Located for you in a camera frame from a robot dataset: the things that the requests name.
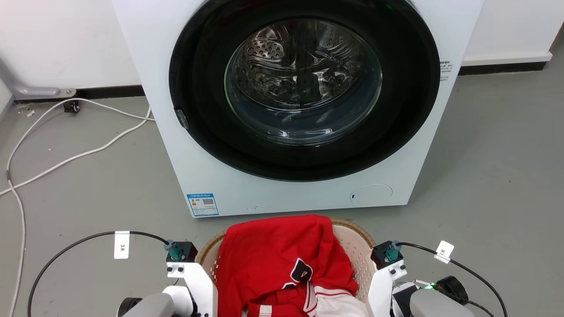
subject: front-loading washing machine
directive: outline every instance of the front-loading washing machine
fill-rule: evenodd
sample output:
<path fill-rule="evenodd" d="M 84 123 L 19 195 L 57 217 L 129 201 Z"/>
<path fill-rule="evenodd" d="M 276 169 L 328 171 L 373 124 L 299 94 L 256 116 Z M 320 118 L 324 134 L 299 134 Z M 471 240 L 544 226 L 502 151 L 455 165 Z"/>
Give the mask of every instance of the front-loading washing machine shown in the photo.
<path fill-rule="evenodd" d="M 194 217 L 407 204 L 483 0 L 114 0 Z"/>

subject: teal connector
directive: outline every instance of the teal connector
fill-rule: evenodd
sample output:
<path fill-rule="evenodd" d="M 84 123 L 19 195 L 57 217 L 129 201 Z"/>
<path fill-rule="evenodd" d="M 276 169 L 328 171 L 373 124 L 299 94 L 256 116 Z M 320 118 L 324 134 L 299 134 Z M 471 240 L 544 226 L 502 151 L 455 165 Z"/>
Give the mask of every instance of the teal connector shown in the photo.
<path fill-rule="evenodd" d="M 395 260 L 398 259 L 398 253 L 399 251 L 402 249 L 401 245 L 396 245 L 399 241 L 394 240 L 389 246 L 388 249 L 386 250 L 386 258 L 390 261 L 390 262 L 394 262 Z"/>
<path fill-rule="evenodd" d="M 172 240 L 168 240 L 168 242 L 169 244 L 165 244 L 165 250 L 169 252 L 170 258 L 180 261 L 182 259 L 182 250 Z"/>

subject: basket rim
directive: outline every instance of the basket rim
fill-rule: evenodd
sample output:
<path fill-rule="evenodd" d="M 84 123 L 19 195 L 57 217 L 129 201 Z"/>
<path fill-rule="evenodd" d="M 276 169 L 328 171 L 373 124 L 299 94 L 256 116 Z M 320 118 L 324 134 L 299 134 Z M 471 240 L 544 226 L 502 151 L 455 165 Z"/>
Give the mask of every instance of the basket rim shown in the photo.
<path fill-rule="evenodd" d="M 376 246 L 376 243 L 374 242 L 374 239 L 372 239 L 370 234 L 368 234 L 368 232 L 366 232 L 366 230 L 362 229 L 362 227 L 360 227 L 358 224 L 356 224 L 352 221 L 349 221 L 349 220 L 339 219 L 339 218 L 331 218 L 331 223 L 334 226 L 346 227 L 346 228 L 353 230 L 354 232 L 356 232 L 358 235 L 360 235 L 362 237 L 362 239 L 368 244 L 368 246 L 370 248 L 374 248 Z M 208 253 L 210 252 L 210 250 L 216 244 L 221 243 L 221 241 L 223 241 L 223 238 L 225 238 L 226 232 L 227 232 L 227 230 L 218 233 L 213 238 L 211 238 L 208 241 L 208 243 L 206 243 L 204 245 L 202 250 L 198 253 L 198 257 L 196 258 L 196 263 L 198 263 L 200 265 L 204 264 L 204 260 L 205 260 L 206 256 L 208 255 Z"/>

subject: red clothing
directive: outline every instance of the red clothing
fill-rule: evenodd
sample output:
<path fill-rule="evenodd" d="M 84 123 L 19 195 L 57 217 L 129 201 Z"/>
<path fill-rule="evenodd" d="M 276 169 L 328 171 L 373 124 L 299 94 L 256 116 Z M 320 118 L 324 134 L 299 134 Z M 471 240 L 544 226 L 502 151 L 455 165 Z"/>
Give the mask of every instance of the red clothing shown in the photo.
<path fill-rule="evenodd" d="M 316 293 L 356 294 L 353 275 L 327 217 L 236 224 L 227 230 L 219 252 L 218 315 L 241 317 L 247 307 L 248 317 L 313 316 Z"/>

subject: floor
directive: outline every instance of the floor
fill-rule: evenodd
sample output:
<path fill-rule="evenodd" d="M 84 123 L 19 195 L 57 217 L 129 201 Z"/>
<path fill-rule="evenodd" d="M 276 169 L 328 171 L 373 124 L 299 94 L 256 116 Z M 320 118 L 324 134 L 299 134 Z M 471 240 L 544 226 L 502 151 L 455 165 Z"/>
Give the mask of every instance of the floor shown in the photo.
<path fill-rule="evenodd" d="M 563 316 L 564 41 L 542 72 L 459 77 L 407 206 L 327 210 L 351 219 L 376 241 L 435 248 L 455 246 L 452 258 L 485 277 L 509 315 Z M 143 116 L 144 98 L 103 103 Z M 49 108 L 14 108 L 0 122 L 0 162 Z M 137 119 L 85 105 L 57 112 L 25 140 L 12 163 L 20 183 L 68 157 L 100 147 Z M 0 178 L 0 190 L 7 188 Z M 193 219 L 157 127 L 148 122 L 106 150 L 80 158 L 18 189 L 27 219 L 27 251 L 16 316 L 43 265 L 67 245 L 94 233 L 148 231 L 202 247 L 232 224 L 264 215 Z M 0 197 L 0 307 L 8 312 L 20 248 L 20 213 L 13 194 Z M 125 297 L 160 292 L 166 278 L 162 245 L 132 237 L 130 258 L 114 260 L 113 238 L 82 244 L 45 273 L 33 301 L 36 317 L 114 316 Z M 457 276 L 470 299 L 501 309 L 481 282 L 416 249 L 404 249 L 410 279 Z M 474 310 L 477 316 L 485 316 Z"/>

